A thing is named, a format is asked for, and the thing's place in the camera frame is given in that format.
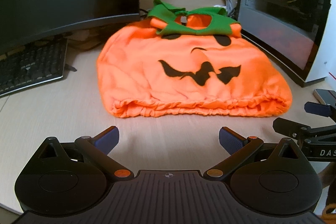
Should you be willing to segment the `black keyboard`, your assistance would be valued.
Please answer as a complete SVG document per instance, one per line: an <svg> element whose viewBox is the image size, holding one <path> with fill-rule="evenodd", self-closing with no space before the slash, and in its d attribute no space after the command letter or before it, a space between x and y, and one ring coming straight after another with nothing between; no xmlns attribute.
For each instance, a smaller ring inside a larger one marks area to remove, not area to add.
<svg viewBox="0 0 336 224"><path fill-rule="evenodd" d="M1 97L62 79L67 39L56 37L29 43L1 57Z"/></svg>

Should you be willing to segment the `orange pumpkin costume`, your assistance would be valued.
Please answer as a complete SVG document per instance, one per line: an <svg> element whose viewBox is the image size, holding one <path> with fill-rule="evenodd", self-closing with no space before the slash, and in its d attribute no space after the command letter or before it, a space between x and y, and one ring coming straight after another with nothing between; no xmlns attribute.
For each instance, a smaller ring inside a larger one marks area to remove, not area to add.
<svg viewBox="0 0 336 224"><path fill-rule="evenodd" d="M289 85L241 30L222 7L188 11L154 0L145 19L113 34L97 59L104 108L119 118L287 112Z"/></svg>

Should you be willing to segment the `smartphone on table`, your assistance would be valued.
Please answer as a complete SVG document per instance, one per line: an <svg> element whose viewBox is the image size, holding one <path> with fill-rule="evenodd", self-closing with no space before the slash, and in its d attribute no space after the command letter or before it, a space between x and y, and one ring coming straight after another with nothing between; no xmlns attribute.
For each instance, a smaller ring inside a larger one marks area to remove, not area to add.
<svg viewBox="0 0 336 224"><path fill-rule="evenodd" d="M315 89L314 97L320 104L334 106L336 104L336 92L334 90Z"/></svg>

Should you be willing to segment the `computer tower with glass panel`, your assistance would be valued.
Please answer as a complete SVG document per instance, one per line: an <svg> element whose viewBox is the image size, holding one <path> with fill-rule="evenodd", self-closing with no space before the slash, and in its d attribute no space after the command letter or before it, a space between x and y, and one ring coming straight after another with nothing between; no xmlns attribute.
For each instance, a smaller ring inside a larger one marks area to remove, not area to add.
<svg viewBox="0 0 336 224"><path fill-rule="evenodd" d="M335 0L238 0L242 34L299 86L323 81L335 58Z"/></svg>

